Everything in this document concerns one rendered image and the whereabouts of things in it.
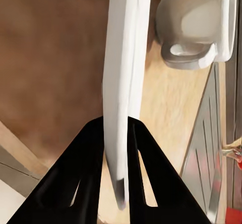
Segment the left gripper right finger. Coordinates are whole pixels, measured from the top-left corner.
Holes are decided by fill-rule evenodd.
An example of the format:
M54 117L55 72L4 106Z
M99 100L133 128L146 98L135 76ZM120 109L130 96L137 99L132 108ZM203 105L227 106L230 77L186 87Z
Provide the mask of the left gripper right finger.
M146 204L138 150L158 207ZM145 124L128 116L130 224L212 224Z

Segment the saucer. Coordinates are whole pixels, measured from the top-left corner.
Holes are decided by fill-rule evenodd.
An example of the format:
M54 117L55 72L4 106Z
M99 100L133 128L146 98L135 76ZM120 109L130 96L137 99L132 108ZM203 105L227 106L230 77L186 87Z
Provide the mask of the saucer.
M139 120L150 0L109 0L103 69L104 154L118 209L129 198L128 116Z

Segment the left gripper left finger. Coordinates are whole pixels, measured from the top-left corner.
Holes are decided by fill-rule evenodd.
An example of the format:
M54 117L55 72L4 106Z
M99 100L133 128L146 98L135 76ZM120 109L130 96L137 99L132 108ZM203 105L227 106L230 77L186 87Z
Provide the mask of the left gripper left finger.
M7 224L97 224L103 116L89 121Z

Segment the coffee cup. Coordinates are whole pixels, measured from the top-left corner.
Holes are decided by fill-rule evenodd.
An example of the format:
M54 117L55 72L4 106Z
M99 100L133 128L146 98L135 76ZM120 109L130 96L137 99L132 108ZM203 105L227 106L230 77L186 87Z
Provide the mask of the coffee cup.
M161 57L168 67L201 70L233 51L236 0L161 0L156 11Z

